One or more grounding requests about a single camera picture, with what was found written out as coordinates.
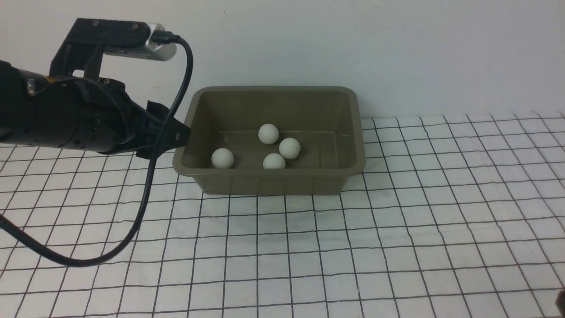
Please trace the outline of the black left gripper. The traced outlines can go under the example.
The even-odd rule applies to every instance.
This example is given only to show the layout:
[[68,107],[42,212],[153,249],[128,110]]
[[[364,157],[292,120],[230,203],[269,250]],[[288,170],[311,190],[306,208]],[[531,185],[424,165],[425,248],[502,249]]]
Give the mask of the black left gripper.
[[29,100],[33,112],[26,125],[27,145],[103,155],[133,152],[149,159],[189,141],[190,128],[171,109],[150,101],[141,107],[116,82],[62,79]]

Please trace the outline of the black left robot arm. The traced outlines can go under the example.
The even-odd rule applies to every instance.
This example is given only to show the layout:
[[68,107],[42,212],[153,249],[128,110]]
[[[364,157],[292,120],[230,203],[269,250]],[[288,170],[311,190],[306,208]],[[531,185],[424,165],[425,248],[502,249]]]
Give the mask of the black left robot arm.
[[149,159],[189,140],[189,127],[167,121],[168,107],[139,106],[119,81],[48,78],[2,61],[0,88],[2,144]]

